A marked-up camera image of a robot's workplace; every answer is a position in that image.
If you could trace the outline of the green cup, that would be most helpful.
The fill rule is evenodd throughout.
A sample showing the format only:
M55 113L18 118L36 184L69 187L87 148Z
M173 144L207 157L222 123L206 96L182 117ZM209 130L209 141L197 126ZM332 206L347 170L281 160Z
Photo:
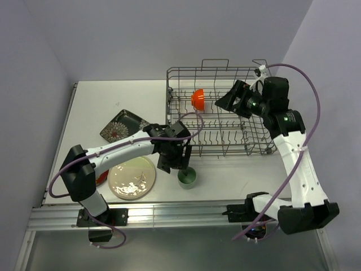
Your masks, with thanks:
M188 177L185 177L182 174L182 169L178 171L177 177L178 177L178 183L179 183L180 187L185 190L189 190L189 189L193 188L196 184L197 173L192 167L189 167Z

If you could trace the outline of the orange bowl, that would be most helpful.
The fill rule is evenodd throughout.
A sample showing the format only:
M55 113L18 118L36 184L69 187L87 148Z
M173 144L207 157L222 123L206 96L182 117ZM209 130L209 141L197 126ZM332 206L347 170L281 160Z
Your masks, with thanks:
M204 89L197 89L191 95L191 104L194 107L194 109L198 111L203 111L205 109Z

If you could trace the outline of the black square floral plate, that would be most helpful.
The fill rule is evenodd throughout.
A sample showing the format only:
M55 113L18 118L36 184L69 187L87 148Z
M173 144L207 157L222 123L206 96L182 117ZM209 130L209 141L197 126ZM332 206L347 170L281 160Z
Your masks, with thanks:
M108 143L113 143L143 130L148 125L149 122L138 115L128 110L121 110L99 134Z

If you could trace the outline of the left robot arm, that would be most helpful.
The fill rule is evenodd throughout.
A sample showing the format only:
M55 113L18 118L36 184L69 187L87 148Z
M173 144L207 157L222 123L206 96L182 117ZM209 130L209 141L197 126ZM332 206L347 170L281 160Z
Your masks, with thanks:
M96 189L95 179L112 167L139 156L158 154L157 168L170 173L189 165L191 133L181 121L172 126L151 124L135 134L108 145L84 150L72 147L59 171L68 194L96 225L112 222L111 211Z

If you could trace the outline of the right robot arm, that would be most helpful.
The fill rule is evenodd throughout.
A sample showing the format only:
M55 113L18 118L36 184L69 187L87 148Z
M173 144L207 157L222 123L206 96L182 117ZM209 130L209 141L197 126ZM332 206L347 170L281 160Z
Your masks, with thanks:
M246 198L244 213L250 220L262 214L272 217L290 235L325 227L340 209L322 189L307 149L309 134L301 114L289 109L288 92L289 82L282 77L267 77L253 85L237 80L215 105L247 119L252 115L262 119L282 158L291 200L278 198L282 187L274 195L252 193Z

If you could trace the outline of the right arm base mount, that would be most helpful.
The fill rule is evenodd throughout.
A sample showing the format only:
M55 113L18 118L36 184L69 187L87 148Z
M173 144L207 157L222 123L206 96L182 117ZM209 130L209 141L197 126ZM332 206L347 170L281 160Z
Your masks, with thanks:
M258 213L254 211L248 211L246 204L229 204L226 206L226 211L222 215L227 216L229 223L241 223L242 230L247 228L246 222L252 222ZM267 225L274 222L273 218L263 215L263 217L257 222L254 228L251 228L245 235L244 238L248 242L253 241L258 243L264 239L269 238L279 230L279 224L277 224L271 231L268 230Z

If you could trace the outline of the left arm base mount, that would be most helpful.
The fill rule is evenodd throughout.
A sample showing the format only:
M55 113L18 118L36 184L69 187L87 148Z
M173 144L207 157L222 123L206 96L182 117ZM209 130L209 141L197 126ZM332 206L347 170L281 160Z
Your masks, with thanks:
M112 208L106 210L99 216L92 217L85 209L78 212L76 227L89 228L88 239L93 245L104 247L103 243L108 243L116 234L122 237L122 246L126 242L125 233L118 229L118 226L126 226L129 210L127 208Z

